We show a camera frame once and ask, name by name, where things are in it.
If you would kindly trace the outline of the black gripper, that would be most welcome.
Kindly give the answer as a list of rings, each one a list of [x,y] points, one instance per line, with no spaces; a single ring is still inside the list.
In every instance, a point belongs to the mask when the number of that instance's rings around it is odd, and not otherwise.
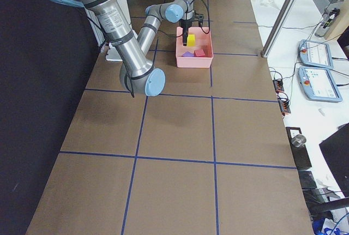
[[[183,46],[187,46],[189,28],[192,27],[192,20],[191,19],[188,19],[188,20],[181,19],[179,24],[180,24],[180,27],[182,28]]]

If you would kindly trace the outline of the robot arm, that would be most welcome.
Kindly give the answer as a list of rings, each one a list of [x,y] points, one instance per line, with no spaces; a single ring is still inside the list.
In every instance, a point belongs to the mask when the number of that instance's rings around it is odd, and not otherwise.
[[[138,35],[131,29],[117,0],[50,0],[71,7],[86,8],[95,13],[106,38],[120,55],[123,64],[119,79],[131,94],[149,97],[159,95],[165,86],[165,73],[155,68],[146,54],[163,20],[182,21],[183,37],[194,18],[193,0],[174,0],[147,7],[146,20]]]

